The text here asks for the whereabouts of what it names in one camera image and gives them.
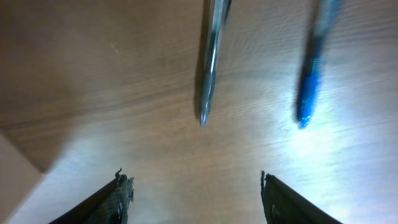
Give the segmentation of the dark grey pen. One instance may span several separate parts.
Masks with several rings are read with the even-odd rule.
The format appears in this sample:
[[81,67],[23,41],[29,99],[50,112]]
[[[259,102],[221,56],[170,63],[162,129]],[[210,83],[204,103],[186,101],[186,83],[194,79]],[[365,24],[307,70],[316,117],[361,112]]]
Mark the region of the dark grey pen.
[[223,30],[229,19],[232,0],[214,0],[211,2],[210,23],[208,26],[204,57],[203,82],[200,97],[200,125],[208,121],[211,102],[215,90],[218,49]]

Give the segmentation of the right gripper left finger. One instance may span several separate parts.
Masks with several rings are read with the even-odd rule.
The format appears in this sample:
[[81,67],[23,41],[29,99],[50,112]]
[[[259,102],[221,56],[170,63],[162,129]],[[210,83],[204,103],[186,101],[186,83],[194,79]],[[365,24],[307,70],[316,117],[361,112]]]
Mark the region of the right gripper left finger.
[[115,173],[115,178],[50,224],[127,224],[134,201],[134,178]]

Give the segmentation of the brown cardboard box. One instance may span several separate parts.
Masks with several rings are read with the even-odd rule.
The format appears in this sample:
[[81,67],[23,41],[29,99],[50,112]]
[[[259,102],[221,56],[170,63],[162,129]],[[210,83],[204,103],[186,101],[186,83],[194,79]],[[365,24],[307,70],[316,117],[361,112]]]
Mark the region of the brown cardboard box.
[[7,223],[42,174],[1,131],[1,223]]

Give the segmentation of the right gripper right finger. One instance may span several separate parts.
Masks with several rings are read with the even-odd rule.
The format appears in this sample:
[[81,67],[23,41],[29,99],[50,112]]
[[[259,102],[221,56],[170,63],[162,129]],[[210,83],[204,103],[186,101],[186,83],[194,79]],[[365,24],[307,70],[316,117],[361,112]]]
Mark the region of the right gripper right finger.
[[261,172],[267,224],[341,224],[272,174]]

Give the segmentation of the blue pen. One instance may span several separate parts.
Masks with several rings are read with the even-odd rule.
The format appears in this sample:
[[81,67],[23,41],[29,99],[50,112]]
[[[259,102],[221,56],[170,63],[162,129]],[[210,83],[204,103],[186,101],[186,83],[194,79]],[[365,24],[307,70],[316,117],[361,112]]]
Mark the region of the blue pen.
[[300,129],[306,128],[313,116],[326,40],[335,23],[342,1],[318,0],[314,3],[298,86],[296,121]]

